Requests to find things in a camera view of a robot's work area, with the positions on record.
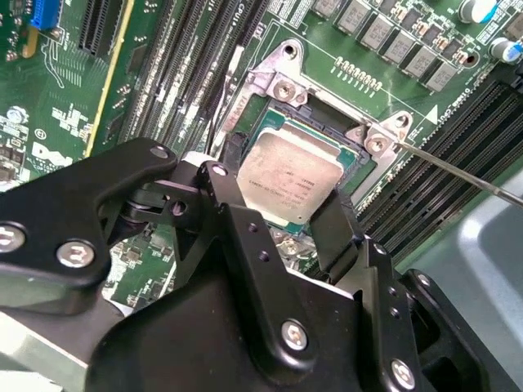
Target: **metal rod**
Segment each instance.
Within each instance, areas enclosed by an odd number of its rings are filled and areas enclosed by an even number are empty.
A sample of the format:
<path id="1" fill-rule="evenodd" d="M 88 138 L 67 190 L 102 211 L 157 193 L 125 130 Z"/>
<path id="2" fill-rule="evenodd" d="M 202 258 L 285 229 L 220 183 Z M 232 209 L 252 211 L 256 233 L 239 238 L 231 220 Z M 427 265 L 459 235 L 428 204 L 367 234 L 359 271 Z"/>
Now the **metal rod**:
<path id="1" fill-rule="evenodd" d="M 429 154 L 426 151 L 423 151 L 422 149 L 414 147 L 413 145 L 408 145 L 404 141 L 395 140 L 395 142 L 402 149 L 406 149 L 410 153 L 420 157 L 421 159 L 425 159 L 427 162 L 432 163 L 451 174 L 454 174 L 456 177 L 465 180 L 466 182 L 478 187 L 479 189 L 486 190 L 487 192 L 490 192 L 494 196 L 498 196 L 499 198 L 510 204 L 523 208 L 523 199 L 517 197 L 515 194 L 511 194 L 510 192 L 507 192 L 505 189 L 499 188 L 498 186 L 492 185 L 489 182 L 482 180 L 481 178 L 473 176 L 472 174 L 467 173 L 466 171 L 461 170 L 456 166 L 451 165 L 450 163 L 436 158 L 435 156 Z"/>

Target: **motherboard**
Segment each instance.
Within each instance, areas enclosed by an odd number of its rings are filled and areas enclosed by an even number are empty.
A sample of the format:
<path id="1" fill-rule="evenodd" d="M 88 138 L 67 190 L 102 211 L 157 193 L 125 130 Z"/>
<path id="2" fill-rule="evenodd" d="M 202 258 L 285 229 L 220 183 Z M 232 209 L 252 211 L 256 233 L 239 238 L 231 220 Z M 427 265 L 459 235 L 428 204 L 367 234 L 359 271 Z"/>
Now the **motherboard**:
<path id="1" fill-rule="evenodd" d="M 0 191 L 136 137 L 216 159 L 235 137 L 239 186 L 287 267 L 321 278 L 307 223 L 333 189 L 397 264 L 474 193 L 452 205 L 431 194 L 440 204 L 427 207 L 412 192 L 446 177 L 378 130 L 488 180 L 511 167 L 521 100 L 492 78 L 520 62 L 521 11 L 523 0 L 2 2 Z M 487 112 L 486 130 L 459 127 Z M 409 232 L 377 228 L 394 214 Z M 150 225 L 114 247 L 106 298 L 132 311 L 171 291 L 172 238 Z"/>

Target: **ram slot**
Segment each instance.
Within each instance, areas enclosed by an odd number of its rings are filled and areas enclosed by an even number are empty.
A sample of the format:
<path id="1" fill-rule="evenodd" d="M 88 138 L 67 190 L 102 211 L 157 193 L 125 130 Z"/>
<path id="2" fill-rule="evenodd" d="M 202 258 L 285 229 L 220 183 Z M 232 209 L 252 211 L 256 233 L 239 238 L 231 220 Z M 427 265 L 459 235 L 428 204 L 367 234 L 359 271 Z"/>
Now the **ram slot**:
<path id="1" fill-rule="evenodd" d="M 243 11 L 235 13 L 233 18 L 235 24 L 232 24 L 226 30 L 225 38 L 221 40 L 224 43 L 220 50 L 214 54 L 212 60 L 208 62 L 210 65 L 215 65 L 216 68 L 202 69 L 202 74 L 205 76 L 202 79 L 195 78 L 194 86 L 189 89 L 187 94 L 186 102 L 197 108 L 194 118 L 198 119 L 199 126 L 193 132 L 189 132 L 190 138 L 188 140 L 183 140 L 176 136 L 177 130 L 181 126 L 180 123 L 173 123 L 169 132 L 170 137 L 167 140 L 168 145 L 175 145 L 177 149 L 188 150 L 199 144 L 207 129 L 203 124 L 210 120 L 218 106 L 223 91 L 225 74 L 235 53 L 235 48 L 238 45 L 244 47 L 250 41 L 268 5 L 269 1 L 267 0 L 242 0 L 239 2 L 238 9 L 243 8 Z"/>
<path id="2" fill-rule="evenodd" d="M 184 123 L 189 123 L 194 119 L 196 112 L 191 110 L 191 107 L 194 108 L 194 104 L 198 105 L 200 97 L 197 97 L 199 91 L 203 86 L 206 86 L 209 83 L 209 73 L 211 73 L 211 67 L 217 66 L 219 62 L 222 61 L 222 54 L 226 47 L 234 44 L 230 40 L 230 31 L 234 30 L 235 26 L 232 23 L 233 18 L 235 17 L 235 11 L 243 6 L 244 2 L 226 2 L 223 9 L 220 10 L 220 19 L 212 27 L 213 36 L 208 41 L 206 45 L 206 51 L 203 53 L 201 58 L 198 60 L 198 68 L 193 69 L 194 73 L 189 75 L 187 74 L 187 83 L 185 85 L 186 89 L 181 91 L 182 94 L 179 95 L 179 99 L 176 104 L 181 107 L 181 110 L 176 112 L 171 112 L 169 114 L 166 124 L 168 127 L 164 129 L 162 141 L 171 146 L 176 138 L 179 136 L 180 131 L 183 129 Z"/>
<path id="3" fill-rule="evenodd" d="M 492 181 L 521 151 L 521 108 L 522 99 L 509 86 L 489 77 L 427 142 L 425 150 Z M 360 219 L 397 263 L 454 221 L 479 193 L 446 171 L 412 158 Z"/>
<path id="4" fill-rule="evenodd" d="M 190 9 L 191 2 L 177 0 L 165 2 L 152 49 L 138 76 L 136 83 L 138 91 L 133 97 L 129 115 L 123 124 L 123 131 L 119 137 L 120 143 L 143 135 L 156 91 L 168 67 L 169 54 L 177 45 L 178 36 Z"/>
<path id="5" fill-rule="evenodd" d="M 216 8 L 214 8 L 214 5 L 217 2 L 221 3 L 221 1 L 206 2 L 205 0 L 191 2 L 188 20 L 169 61 L 168 69 L 160 84 L 153 108 L 145 125 L 145 137 L 161 141 L 160 134 L 165 123 L 165 113 L 169 113 L 174 107 L 183 76 L 190 67 L 190 63 L 198 58 L 196 51 L 200 40 L 205 40 L 203 34 L 206 33 L 207 23 L 201 22 L 207 18 L 213 19 L 215 17 Z"/>

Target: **dimm slot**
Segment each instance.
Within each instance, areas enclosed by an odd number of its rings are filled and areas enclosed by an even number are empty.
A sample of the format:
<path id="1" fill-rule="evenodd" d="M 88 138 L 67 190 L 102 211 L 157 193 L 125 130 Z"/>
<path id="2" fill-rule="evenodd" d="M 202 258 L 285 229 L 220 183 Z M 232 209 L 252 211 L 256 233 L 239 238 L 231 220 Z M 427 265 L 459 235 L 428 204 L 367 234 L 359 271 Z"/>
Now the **dimm slot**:
<path id="1" fill-rule="evenodd" d="M 458 109 L 458 112 L 429 139 L 424 149 L 430 154 L 440 157 L 440 155 L 453 145 L 456 139 L 468 129 L 470 122 L 486 110 L 488 107 L 486 104 L 504 92 L 505 88 L 497 84 L 491 84 L 490 86 L 484 85 L 483 90 L 478 91 L 478 97 L 474 99 L 475 103 L 479 102 L 481 104 L 474 105 L 474 103 L 472 103 L 472 107 L 474 107 L 472 110 L 464 107 Z M 395 206 L 397 199 L 407 193 L 410 187 L 417 182 L 424 172 L 424 170 L 422 170 L 424 163 L 425 162 L 419 158 L 411 159 L 407 167 L 405 167 L 392 183 L 385 187 L 371 205 L 360 214 L 361 224 L 367 230 L 372 230 L 377 221 Z"/>
<path id="2" fill-rule="evenodd" d="M 232 22 L 233 16 L 235 15 L 234 11 L 238 5 L 239 2 L 227 2 L 224 5 L 224 8 L 220 10 L 219 22 L 217 26 L 212 27 L 214 34 L 206 45 L 206 51 L 203 54 L 203 59 L 198 60 L 199 67 L 195 71 L 195 75 L 190 75 L 190 79 L 186 78 L 186 83 L 184 86 L 186 89 L 182 92 L 182 94 L 180 94 L 182 98 L 178 100 L 178 104 L 183 102 L 185 107 L 193 104 L 193 100 L 196 94 L 199 92 L 202 85 L 206 82 L 206 77 L 209 70 L 211 69 L 212 64 L 215 61 L 221 61 L 220 54 L 223 52 L 223 50 L 217 51 L 218 46 L 221 42 L 224 42 L 221 47 L 222 49 L 225 45 L 231 45 L 231 43 L 229 43 L 231 40 L 225 39 L 227 33 L 226 30 L 230 31 L 234 28 L 234 26 L 230 25 L 230 23 Z M 169 119 L 166 121 L 166 124 L 168 126 L 164 129 L 162 141 L 163 143 L 170 146 L 174 143 L 179 131 L 181 130 L 183 118 L 181 116 L 176 116 L 173 112 L 171 112 Z"/>
<path id="3" fill-rule="evenodd" d="M 485 140 L 483 140 L 483 143 L 477 144 L 476 150 L 484 151 L 484 153 L 472 154 L 472 161 L 468 164 L 462 164 L 460 167 L 467 172 L 480 173 L 484 171 L 485 167 L 489 166 L 489 162 L 491 162 L 490 159 L 506 148 L 508 143 L 514 140 L 518 133 L 519 132 L 514 129 L 514 131 L 507 132 L 507 134 L 497 135 L 492 141 L 487 140 L 485 142 Z M 441 169 L 434 170 L 434 172 L 439 174 L 440 178 L 437 182 L 431 180 L 426 181 L 426 184 L 432 185 L 432 187 L 431 190 L 427 190 L 424 195 L 425 197 L 422 200 L 424 203 L 420 204 L 421 208 L 418 209 L 419 211 L 413 214 L 408 220 L 399 219 L 393 225 L 395 227 L 401 227 L 402 230 L 400 232 L 389 230 L 386 235 L 378 234 L 378 237 L 381 238 L 380 240 L 386 243 L 390 249 L 395 249 L 399 243 L 403 241 L 403 238 L 409 237 L 412 233 L 417 232 L 419 223 L 428 220 L 428 218 L 434 215 L 441 206 L 444 206 L 448 202 L 453 194 L 459 194 L 453 190 L 463 185 L 463 180 L 455 178 Z"/>
<path id="4" fill-rule="evenodd" d="M 510 109 L 514 109 L 518 104 L 512 102 L 509 107 L 507 108 L 506 105 L 500 105 L 493 113 L 489 114 L 485 120 L 483 118 L 480 118 L 480 121 L 482 123 L 490 123 L 491 125 L 488 127 L 489 129 L 480 129 L 479 132 L 473 132 L 470 134 L 470 137 L 468 137 L 466 140 L 459 141 L 459 145 L 463 146 L 463 149 L 455 149 L 452 151 L 450 156 L 443 156 L 442 158 L 452 163 L 455 166 L 461 167 L 461 161 L 463 158 L 468 157 L 469 154 L 477 148 L 477 146 L 485 139 L 486 136 L 488 136 L 491 133 L 491 129 L 493 127 L 498 127 L 499 124 L 504 120 L 504 112 Z M 445 171 L 435 171 L 430 176 L 426 178 L 426 180 L 423 181 L 423 185 L 414 187 L 415 191 L 411 194 L 405 193 L 404 196 L 406 196 L 403 202 L 401 202 L 401 198 L 398 199 L 398 203 L 402 203 L 402 208 L 398 208 L 396 203 L 396 207 L 394 211 L 391 214 L 385 215 L 385 220 L 380 220 L 377 222 L 377 228 L 374 231 L 375 236 L 382 236 L 384 232 L 387 231 L 387 228 L 391 225 L 394 225 L 394 222 L 401 221 L 405 217 L 405 209 L 408 211 L 413 210 L 423 199 L 423 194 L 430 193 L 436 185 L 439 183 L 439 180 L 446 176 Z"/>
<path id="5" fill-rule="evenodd" d="M 200 95 L 203 96 L 203 99 L 200 102 L 197 118 L 208 122 L 214 115 L 221 99 L 222 85 L 227 69 L 226 67 L 228 67 L 230 63 L 235 48 L 238 43 L 244 45 L 245 42 L 250 41 L 254 31 L 256 30 L 256 27 L 265 14 L 268 5 L 269 2 L 267 0 L 258 0 L 246 3 L 244 12 L 237 22 L 237 29 L 234 29 L 231 32 L 230 39 L 227 40 L 227 44 L 222 49 L 223 55 L 221 56 L 221 60 L 217 61 L 218 67 L 214 70 L 213 77 L 205 89 L 206 92 L 200 92 Z M 206 128 L 206 126 L 200 126 L 194 131 L 196 132 L 195 134 L 191 134 L 192 140 L 188 140 L 189 142 L 184 146 L 184 151 L 187 151 L 188 149 L 194 148 L 195 145 L 198 145 Z"/>
<path id="6" fill-rule="evenodd" d="M 514 151 L 519 149 L 523 139 L 521 99 L 509 87 L 493 80 L 481 86 L 483 88 L 472 97 L 472 106 L 461 108 L 441 129 L 455 133 L 431 140 L 429 145 L 429 150 L 436 146 L 445 161 L 488 181 L 515 162 L 518 155 Z M 408 184 L 401 184 L 412 189 L 400 193 L 400 187 L 396 186 L 392 192 L 394 197 L 387 198 L 384 203 L 392 214 L 384 217 L 380 213 L 373 221 L 377 229 L 368 230 L 369 235 L 384 244 L 395 263 L 480 193 L 475 187 L 417 158 L 409 165 L 418 167 L 421 172 L 415 179 L 406 181 Z"/>
<path id="7" fill-rule="evenodd" d="M 157 128 L 158 122 L 165 108 L 166 100 L 168 100 L 168 94 L 172 88 L 172 84 L 175 81 L 175 77 L 181 71 L 182 62 L 184 58 L 187 56 L 187 54 L 190 52 L 191 43 L 193 42 L 199 22 L 202 19 L 206 3 L 207 2 L 205 0 L 189 2 L 188 7 L 190 7 L 190 13 L 187 17 L 186 23 L 184 23 L 181 38 L 178 41 L 177 46 L 171 55 L 168 67 L 166 68 L 164 76 L 162 78 L 162 82 L 160 83 L 158 93 L 154 99 L 154 103 L 150 111 L 150 116 L 148 117 L 147 122 L 145 124 L 145 137 L 149 137 L 151 139 L 160 141 Z"/>
<path id="8" fill-rule="evenodd" d="M 505 170 L 507 170 L 507 164 L 504 162 L 505 159 L 510 163 L 513 163 L 521 156 L 521 154 L 523 154 L 523 141 L 520 142 L 509 153 L 503 151 L 502 153 L 498 154 L 499 159 L 496 160 L 498 163 L 484 175 L 484 178 L 488 180 L 494 180 Z M 465 184 L 463 189 L 459 189 L 459 194 L 461 195 L 460 198 L 451 206 L 447 207 L 447 209 L 440 214 L 441 216 L 452 216 L 456 212 L 459 212 L 459 210 L 463 208 L 464 205 L 471 202 L 474 197 L 480 193 L 478 189 L 471 185 Z M 407 241 L 400 243 L 398 245 L 399 250 L 397 252 L 395 250 L 395 255 L 392 259 L 394 264 L 397 265 L 411 252 L 415 251 L 421 243 L 429 239 L 431 235 L 440 227 L 440 222 L 444 220 L 446 220 L 446 218 L 442 218 L 441 220 L 434 220 L 425 229 L 420 230 L 415 238 L 409 238 Z"/>
<path id="9" fill-rule="evenodd" d="M 144 129 L 154 96 L 168 64 L 168 54 L 175 47 L 186 13 L 190 9 L 190 2 L 186 2 L 177 17 L 179 12 L 177 4 L 177 0 L 164 3 L 159 29 L 154 37 L 153 48 L 138 77 L 139 91 L 133 98 L 130 114 L 123 125 L 124 131 L 120 134 L 120 143 L 140 136 Z"/>

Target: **black memory slot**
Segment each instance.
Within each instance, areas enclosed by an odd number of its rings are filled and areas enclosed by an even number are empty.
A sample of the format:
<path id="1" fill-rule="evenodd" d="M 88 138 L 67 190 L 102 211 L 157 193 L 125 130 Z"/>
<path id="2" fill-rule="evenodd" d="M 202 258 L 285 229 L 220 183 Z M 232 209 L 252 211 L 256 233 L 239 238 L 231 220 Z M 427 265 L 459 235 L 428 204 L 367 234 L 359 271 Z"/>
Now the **black memory slot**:
<path id="1" fill-rule="evenodd" d="M 505 88 L 496 82 L 491 84 L 485 82 L 469 99 L 470 103 L 467 102 L 458 108 L 456 113 L 423 146 L 423 149 L 439 157 L 448 148 L 455 145 L 456 139 L 470 127 L 472 120 L 485 111 L 489 103 L 504 91 Z M 412 158 L 390 185 L 374 199 L 372 207 L 368 207 L 360 214 L 361 224 L 365 228 L 373 230 L 379 219 L 389 213 L 396 205 L 398 198 L 408 192 L 423 174 L 424 164 L 426 162 L 422 159 Z"/>
<path id="2" fill-rule="evenodd" d="M 523 100 L 500 82 L 499 67 L 424 146 L 438 158 L 495 180 L 523 149 Z M 367 233 L 382 243 L 397 264 L 438 229 L 455 221 L 480 191 L 419 158 L 360 214 Z"/>
<path id="3" fill-rule="evenodd" d="M 505 159 L 509 162 L 515 162 L 523 154 L 523 141 L 515 147 L 511 147 L 508 151 L 503 151 L 494 159 L 497 159 L 497 164 L 490 169 L 485 175 L 485 179 L 495 179 L 507 170 L 506 164 L 503 162 Z M 479 190 L 469 184 L 465 184 L 463 189 L 459 189 L 456 194 L 461 194 L 461 197 L 452 205 L 448 206 L 441 214 L 439 219 L 432 220 L 429 225 L 426 225 L 415 238 L 405 238 L 402 243 L 397 247 L 398 251 L 394 257 L 394 261 L 397 264 L 403 260 L 411 252 L 415 251 L 416 248 L 423 243 L 425 240 L 431 237 L 442 225 L 442 222 L 448 221 L 448 219 L 455 216 L 459 209 L 465 206 L 467 203 L 472 201 L 475 196 L 479 194 Z"/>
<path id="4" fill-rule="evenodd" d="M 498 135 L 490 133 L 488 135 L 490 137 L 476 143 L 474 148 L 475 151 L 483 151 L 483 153 L 464 154 L 463 161 L 457 166 L 466 172 L 482 173 L 485 167 L 490 166 L 491 159 L 516 138 L 517 133 L 516 128 Z M 412 208 L 409 219 L 399 218 L 394 224 L 396 227 L 402 227 L 401 232 L 392 233 L 391 231 L 385 231 L 381 234 L 375 234 L 382 238 L 382 241 L 391 249 L 396 249 L 398 244 L 403 242 L 404 238 L 415 236 L 419 231 L 420 222 L 422 220 L 426 221 L 436 214 L 453 197 L 455 190 L 460 185 L 465 184 L 464 181 L 441 169 L 431 167 L 430 172 L 434 176 L 420 186 L 421 189 L 424 189 L 424 192 L 422 192 L 422 197 L 418 199 L 416 208 Z"/>
<path id="5" fill-rule="evenodd" d="M 218 63 L 218 66 L 214 70 L 212 78 L 208 81 L 208 85 L 206 87 L 206 91 L 208 93 L 204 94 L 203 99 L 200 102 L 200 108 L 197 117 L 202 118 L 204 121 L 210 120 L 218 106 L 218 102 L 220 101 L 220 97 L 223 90 L 223 82 L 225 80 L 224 77 L 229 66 L 230 60 L 234 55 L 235 48 L 240 43 L 240 40 L 244 40 L 246 34 L 245 32 L 248 29 L 248 27 L 254 24 L 257 26 L 259 23 L 259 18 L 257 20 L 254 20 L 252 18 L 253 13 L 255 13 L 256 15 L 261 14 L 263 16 L 268 6 L 268 2 L 265 0 L 242 0 L 240 4 L 244 4 L 244 11 L 239 15 L 233 15 L 236 25 L 231 26 L 227 30 L 229 37 L 226 40 L 224 48 L 221 50 L 221 56 L 215 56 L 215 58 L 213 58 L 209 63 L 212 64 L 214 61 L 216 61 Z M 193 91 L 196 92 L 191 92 L 191 94 L 196 94 L 201 87 L 202 86 L 195 87 Z M 169 132 L 169 142 L 171 143 L 176 137 L 177 133 L 177 128 L 175 128 L 174 126 L 176 126 L 176 124 L 173 124 L 173 127 Z M 185 150 L 188 150 L 189 148 L 192 148 L 193 146 L 196 146 L 199 143 L 199 140 L 202 138 L 205 128 L 206 127 L 199 127 L 198 129 L 194 130 L 194 133 L 190 135 L 190 138 L 186 143 Z"/>
<path id="6" fill-rule="evenodd" d="M 485 138 L 491 135 L 492 129 L 496 129 L 500 126 L 501 122 L 505 119 L 507 110 L 514 110 L 518 105 L 517 102 L 509 101 L 508 103 L 495 101 L 496 108 L 492 112 L 484 112 L 477 120 L 481 123 L 488 123 L 488 127 L 479 129 L 476 132 L 462 133 L 461 137 L 456 140 L 456 145 L 459 145 L 457 149 L 447 149 L 446 153 L 441 156 L 446 162 L 452 163 L 455 166 L 462 168 L 463 170 L 471 170 L 471 167 L 465 168 L 466 158 L 472 154 L 472 152 L 478 148 Z M 424 169 L 432 168 L 428 163 L 423 164 Z M 405 192 L 402 194 L 396 202 L 396 206 L 403 205 L 403 209 L 395 209 L 390 214 L 387 214 L 379 222 L 374 230 L 374 234 L 381 236 L 387 232 L 387 227 L 393 225 L 394 222 L 405 219 L 405 211 L 415 211 L 419 206 L 424 208 L 430 204 L 431 200 L 426 198 L 427 194 L 431 194 L 432 190 L 437 187 L 439 181 L 446 176 L 445 171 L 425 171 L 419 178 L 416 186 L 412 188 L 411 192 Z"/>
<path id="7" fill-rule="evenodd" d="M 190 51 L 190 44 L 193 41 L 196 29 L 198 28 L 199 22 L 201 21 L 206 3 L 206 0 L 196 0 L 194 2 L 188 2 L 190 13 L 188 15 L 186 23 L 184 23 L 181 38 L 177 42 L 177 45 L 174 48 L 174 52 L 170 56 L 168 66 L 165 69 L 165 72 L 163 73 L 162 82 L 159 86 L 158 92 L 165 91 L 166 96 L 172 84 L 174 83 L 174 78 L 181 69 L 181 64 L 185 56 L 187 56 L 187 54 Z M 165 105 L 164 98 L 162 100 L 154 100 L 149 118 L 147 119 L 147 123 L 145 124 L 145 137 L 152 138 L 152 136 L 156 133 L 160 115 Z"/>
<path id="8" fill-rule="evenodd" d="M 164 3 L 152 48 L 138 76 L 138 91 L 133 96 L 128 110 L 129 115 L 123 124 L 123 131 L 120 133 L 120 143 L 142 135 L 156 91 L 168 64 L 169 54 L 173 52 L 177 44 L 185 17 L 190 10 L 190 3 L 185 4 L 178 18 L 176 18 L 177 1 L 169 0 Z"/>
<path id="9" fill-rule="evenodd" d="M 226 34 L 228 32 L 230 33 L 230 31 L 232 29 L 234 30 L 235 28 L 231 22 L 235 16 L 235 10 L 240 3 L 242 2 L 227 2 L 223 10 L 221 10 L 221 17 L 217 23 L 217 26 L 213 26 L 212 28 L 214 35 L 206 46 L 206 51 L 203 54 L 203 58 L 199 60 L 199 67 L 195 70 L 194 77 L 191 78 L 192 83 L 187 87 L 186 91 L 184 91 L 185 94 L 183 95 L 182 99 L 184 105 L 191 105 L 194 98 L 196 97 L 196 94 L 203 87 L 203 84 L 209 83 L 209 80 L 206 81 L 206 77 L 208 76 L 208 72 L 210 71 L 212 64 L 215 61 L 217 63 L 222 61 L 221 54 L 223 51 L 221 51 L 221 53 L 218 52 L 220 44 L 225 43 L 227 46 L 234 44 L 230 37 L 228 39 L 225 38 Z M 171 145 L 174 142 L 174 139 L 177 137 L 182 123 L 183 116 L 173 114 L 170 118 L 168 126 L 168 140 L 164 140 L 163 142 L 165 142 L 167 145 Z M 194 139 L 192 136 L 193 132 L 190 132 L 190 137 L 187 141 L 187 144 L 191 142 L 190 139 Z"/>
<path id="10" fill-rule="evenodd" d="M 248 26 L 246 26 L 246 28 L 242 32 L 242 35 L 239 40 L 239 45 L 241 45 L 242 47 L 246 47 L 248 45 L 248 43 L 250 42 L 251 38 L 254 35 L 254 32 L 256 31 L 256 28 L 258 27 L 258 25 L 260 24 L 260 21 L 262 20 L 262 17 L 265 15 L 265 13 L 267 11 L 267 7 L 269 6 L 269 3 L 270 3 L 270 0 L 261 0 L 258 4 L 257 8 L 255 8 L 256 11 L 254 12 L 254 14 L 252 14 L 251 17 L 249 17 L 250 23 L 248 24 Z"/>
<path id="11" fill-rule="evenodd" d="M 161 142 L 171 145 L 173 138 L 178 135 L 185 117 L 185 115 L 180 113 L 178 107 L 181 107 L 183 104 L 189 105 L 191 100 L 187 98 L 188 91 L 190 91 L 191 87 L 195 84 L 201 84 L 203 82 L 206 74 L 200 71 L 210 68 L 212 58 L 222 38 L 222 32 L 230 23 L 231 17 L 234 15 L 236 4 L 237 2 L 215 2 L 218 11 L 214 12 L 212 18 L 207 20 L 204 35 L 200 37 L 196 48 L 193 49 L 191 53 L 192 60 L 184 72 L 173 110 L 169 112 L 168 118 L 160 133 L 159 140 Z"/>

